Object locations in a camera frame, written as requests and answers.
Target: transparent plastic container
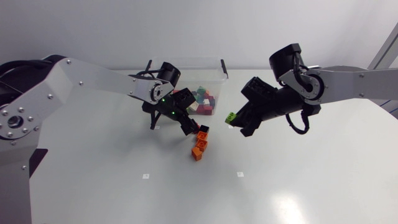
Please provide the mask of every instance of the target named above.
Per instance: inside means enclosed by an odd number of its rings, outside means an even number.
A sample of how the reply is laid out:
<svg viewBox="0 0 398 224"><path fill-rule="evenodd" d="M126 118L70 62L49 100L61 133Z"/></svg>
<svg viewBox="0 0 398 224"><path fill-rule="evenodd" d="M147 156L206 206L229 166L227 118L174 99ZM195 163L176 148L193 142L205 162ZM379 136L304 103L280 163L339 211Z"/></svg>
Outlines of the transparent plastic container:
<svg viewBox="0 0 398 224"><path fill-rule="evenodd" d="M187 109L188 113L213 115L222 86L228 79L224 60L218 57L155 57L150 69L159 69L163 62L171 63L181 72L175 91L188 88L197 99Z"/></svg>

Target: colored block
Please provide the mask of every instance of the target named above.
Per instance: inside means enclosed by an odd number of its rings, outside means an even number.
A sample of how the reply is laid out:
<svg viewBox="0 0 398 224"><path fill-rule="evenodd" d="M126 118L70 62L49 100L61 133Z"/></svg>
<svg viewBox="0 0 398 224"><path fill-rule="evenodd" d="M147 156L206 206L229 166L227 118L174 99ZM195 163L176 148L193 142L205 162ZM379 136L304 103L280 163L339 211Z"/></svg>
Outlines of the colored block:
<svg viewBox="0 0 398 224"><path fill-rule="evenodd" d="M196 111L196 110L198 110L198 107L199 107L199 103L195 101L188 108L192 111Z"/></svg>
<svg viewBox="0 0 398 224"><path fill-rule="evenodd" d="M199 104L203 104L205 97L203 95L194 96Z"/></svg>
<svg viewBox="0 0 398 224"><path fill-rule="evenodd" d="M229 115L225 119L225 123L231 124L231 121L236 118L236 114L230 112Z"/></svg>
<svg viewBox="0 0 398 224"><path fill-rule="evenodd" d="M197 93L203 96L206 93L206 89L203 86L199 86Z"/></svg>
<svg viewBox="0 0 398 224"><path fill-rule="evenodd" d="M209 101L210 101L210 106L212 106L214 108L216 106L216 100L213 98L213 99L210 99Z"/></svg>
<svg viewBox="0 0 398 224"><path fill-rule="evenodd" d="M199 131L197 134L197 139L202 139L205 140L207 139L207 133L204 133L203 131Z"/></svg>
<svg viewBox="0 0 398 224"><path fill-rule="evenodd" d="M205 108L203 105L199 105L197 109L198 114L204 114L205 113Z"/></svg>
<svg viewBox="0 0 398 224"><path fill-rule="evenodd" d="M204 133L209 133L209 127L205 125L201 125L199 128L199 131L204 132Z"/></svg>
<svg viewBox="0 0 398 224"><path fill-rule="evenodd" d="M210 96L210 92L208 90L205 91L205 98L208 99Z"/></svg>
<svg viewBox="0 0 398 224"><path fill-rule="evenodd" d="M204 104L205 106L210 106L210 100L209 100L209 99L204 99L204 100L203 100L203 104Z"/></svg>
<svg viewBox="0 0 398 224"><path fill-rule="evenodd" d="M213 107L212 106L204 106L205 109L205 115L211 115L213 113Z"/></svg>
<svg viewBox="0 0 398 224"><path fill-rule="evenodd" d="M201 152L199 147L195 146L194 148L192 148L192 156L195 159L195 161L199 161L201 159L202 154L203 153Z"/></svg>
<svg viewBox="0 0 398 224"><path fill-rule="evenodd" d="M203 139L198 139L196 147L198 147L201 152L205 152L207 147L207 141Z"/></svg>

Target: white table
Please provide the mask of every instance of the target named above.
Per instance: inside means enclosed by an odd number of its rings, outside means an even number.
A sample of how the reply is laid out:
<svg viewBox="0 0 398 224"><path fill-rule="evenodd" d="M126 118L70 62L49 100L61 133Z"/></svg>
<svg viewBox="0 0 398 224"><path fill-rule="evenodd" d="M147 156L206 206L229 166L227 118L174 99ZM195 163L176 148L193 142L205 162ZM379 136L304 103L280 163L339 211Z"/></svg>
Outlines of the white table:
<svg viewBox="0 0 398 224"><path fill-rule="evenodd" d="M76 89L42 126L34 223L397 223L398 121L347 100L322 105L304 136L280 117L245 138L224 120L253 76L277 86L270 70L230 70L215 115L193 116L210 126L199 162L177 122L151 131L140 101Z"/></svg>

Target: orange block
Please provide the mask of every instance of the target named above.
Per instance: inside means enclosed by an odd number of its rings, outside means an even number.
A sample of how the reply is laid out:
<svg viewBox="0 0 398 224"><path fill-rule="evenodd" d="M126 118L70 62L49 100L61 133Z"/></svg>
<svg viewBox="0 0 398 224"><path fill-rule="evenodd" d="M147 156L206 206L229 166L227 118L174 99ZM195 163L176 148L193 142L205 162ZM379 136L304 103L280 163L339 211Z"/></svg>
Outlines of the orange block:
<svg viewBox="0 0 398 224"><path fill-rule="evenodd" d="M202 152L205 152L207 147L207 141L203 139L198 139L196 147L198 147Z"/></svg>
<svg viewBox="0 0 398 224"><path fill-rule="evenodd" d="M194 148L192 148L192 156L196 161L199 161L201 159L201 155L202 152L198 147L195 146Z"/></svg>
<svg viewBox="0 0 398 224"><path fill-rule="evenodd" d="M207 139L207 133L204 133L203 131L199 131L198 134L197 134L197 139L206 140Z"/></svg>

